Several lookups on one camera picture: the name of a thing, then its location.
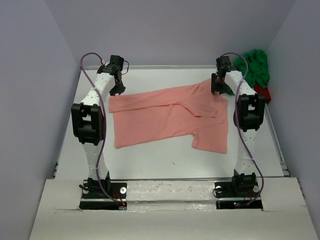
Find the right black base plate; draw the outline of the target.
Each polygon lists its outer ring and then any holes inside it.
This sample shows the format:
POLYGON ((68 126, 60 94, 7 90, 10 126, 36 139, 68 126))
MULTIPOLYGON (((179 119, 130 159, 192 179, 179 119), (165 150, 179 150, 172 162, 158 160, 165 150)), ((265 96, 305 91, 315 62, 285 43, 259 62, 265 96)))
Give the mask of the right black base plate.
POLYGON ((253 187, 246 188, 240 192, 232 189, 230 181, 218 181, 214 183, 212 195, 215 197, 217 210, 236 210, 236 209, 263 209, 258 183, 253 187))

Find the red t shirt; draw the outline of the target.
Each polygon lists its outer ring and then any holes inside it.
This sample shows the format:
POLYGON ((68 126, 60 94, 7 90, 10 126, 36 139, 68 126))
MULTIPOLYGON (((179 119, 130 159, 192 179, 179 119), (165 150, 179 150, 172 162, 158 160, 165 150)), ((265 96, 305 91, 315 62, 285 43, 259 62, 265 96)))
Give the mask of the red t shirt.
POLYGON ((268 104, 271 101, 271 95, 269 92, 268 87, 263 88, 261 85, 259 85, 258 83, 256 83, 253 87, 253 89, 260 95, 263 95, 265 97, 265 102, 268 104))

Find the aluminium rail at right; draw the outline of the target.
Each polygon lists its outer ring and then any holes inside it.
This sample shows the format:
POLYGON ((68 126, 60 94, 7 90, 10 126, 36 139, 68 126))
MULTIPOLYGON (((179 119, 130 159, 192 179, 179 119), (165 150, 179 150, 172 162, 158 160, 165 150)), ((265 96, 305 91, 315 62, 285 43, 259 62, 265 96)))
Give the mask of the aluminium rail at right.
POLYGON ((268 124, 269 130, 270 130, 270 134, 271 134, 271 137, 272 137, 272 140, 273 140, 273 144, 275 146, 275 149, 276 149, 276 152, 277 152, 277 155, 278 155, 278 159, 279 159, 279 162, 280 162, 282 173, 283 173, 284 177, 290 177, 291 178, 292 176, 290 174, 290 171, 288 169, 287 163, 285 161, 285 157, 283 155, 283 151, 282 151, 282 148, 281 148, 281 145, 280 145, 277 133, 276 133, 276 129, 275 129, 275 126, 274 126, 274 123, 273 123, 273 120, 272 120, 272 116, 271 116, 271 113, 270 113, 270 110, 269 110, 267 104, 265 104, 265 115, 266 115, 266 120, 267 120, 267 124, 268 124))

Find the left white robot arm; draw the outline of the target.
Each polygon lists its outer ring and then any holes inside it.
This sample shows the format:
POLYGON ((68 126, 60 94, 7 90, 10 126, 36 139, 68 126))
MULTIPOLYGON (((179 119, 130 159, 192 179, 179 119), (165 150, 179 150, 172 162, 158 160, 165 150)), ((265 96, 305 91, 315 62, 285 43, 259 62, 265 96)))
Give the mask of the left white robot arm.
POLYGON ((82 101, 71 106, 73 135, 85 151, 89 169, 87 186, 82 185, 81 188, 112 201, 115 199, 109 195, 110 172, 103 156, 107 137, 105 101, 107 97, 121 95, 126 90, 122 81, 124 62, 125 59, 119 55, 111 55, 109 62, 105 62, 95 52, 84 54, 80 59, 80 69, 90 83, 91 89, 82 101), (90 78, 83 65, 84 58, 90 55, 97 56, 100 60, 95 80, 90 78))

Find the green t shirt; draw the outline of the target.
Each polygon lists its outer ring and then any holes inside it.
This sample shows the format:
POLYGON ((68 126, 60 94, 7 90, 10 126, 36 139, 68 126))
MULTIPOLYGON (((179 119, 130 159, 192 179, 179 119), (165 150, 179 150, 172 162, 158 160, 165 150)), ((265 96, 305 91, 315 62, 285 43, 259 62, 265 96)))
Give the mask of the green t shirt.
POLYGON ((243 55, 248 63, 248 72, 245 77, 248 85, 254 89, 255 84, 261 85, 264 89, 268 87, 270 80, 267 54, 261 49, 254 49, 243 55))

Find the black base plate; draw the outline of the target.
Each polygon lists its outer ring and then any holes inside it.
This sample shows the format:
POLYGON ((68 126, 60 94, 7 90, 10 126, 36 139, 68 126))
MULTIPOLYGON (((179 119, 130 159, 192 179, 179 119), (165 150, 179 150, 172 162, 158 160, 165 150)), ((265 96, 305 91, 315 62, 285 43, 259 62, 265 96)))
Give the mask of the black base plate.
POLYGON ((79 185, 82 190, 79 208, 81 210, 107 210, 107 211, 125 211, 127 209, 127 191, 126 182, 112 181, 108 196, 98 186, 89 188, 88 181, 79 185))
POLYGON ((215 197, 217 210, 236 210, 236 209, 263 209, 258 183, 253 187, 246 188, 240 192, 232 189, 230 181, 218 181, 214 183, 212 195, 215 197))

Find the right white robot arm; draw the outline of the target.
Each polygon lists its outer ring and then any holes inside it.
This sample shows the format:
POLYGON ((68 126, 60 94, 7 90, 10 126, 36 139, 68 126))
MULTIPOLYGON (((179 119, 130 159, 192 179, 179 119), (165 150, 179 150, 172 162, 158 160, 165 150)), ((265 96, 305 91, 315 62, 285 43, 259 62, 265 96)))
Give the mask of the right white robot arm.
POLYGON ((258 130, 264 121, 266 98, 257 93, 246 82, 246 72, 242 73, 233 66, 229 53, 216 59, 216 72, 211 75, 211 92, 234 93, 233 123, 238 133, 237 161, 231 181, 215 183, 213 195, 218 198, 250 197, 253 200, 260 196, 255 192, 258 187, 257 175, 261 171, 253 156, 258 130))

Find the pink t shirt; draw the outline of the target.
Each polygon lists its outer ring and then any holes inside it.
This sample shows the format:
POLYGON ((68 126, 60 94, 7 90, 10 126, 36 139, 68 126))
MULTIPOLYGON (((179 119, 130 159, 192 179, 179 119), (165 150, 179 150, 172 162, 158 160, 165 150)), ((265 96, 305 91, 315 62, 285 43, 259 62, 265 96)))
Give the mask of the pink t shirt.
POLYGON ((192 147, 228 151, 228 100, 211 92, 211 80, 186 86, 112 96, 115 147, 192 135, 192 147))

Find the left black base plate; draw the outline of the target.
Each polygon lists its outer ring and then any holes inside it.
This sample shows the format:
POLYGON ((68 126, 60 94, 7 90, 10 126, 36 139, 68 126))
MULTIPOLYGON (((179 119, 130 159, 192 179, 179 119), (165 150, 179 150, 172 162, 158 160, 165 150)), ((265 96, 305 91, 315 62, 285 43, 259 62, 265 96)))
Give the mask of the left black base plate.
POLYGON ((81 210, 107 210, 107 211, 125 211, 127 209, 127 191, 126 182, 112 181, 108 196, 98 186, 89 188, 88 181, 79 185, 82 190, 79 208, 81 210))

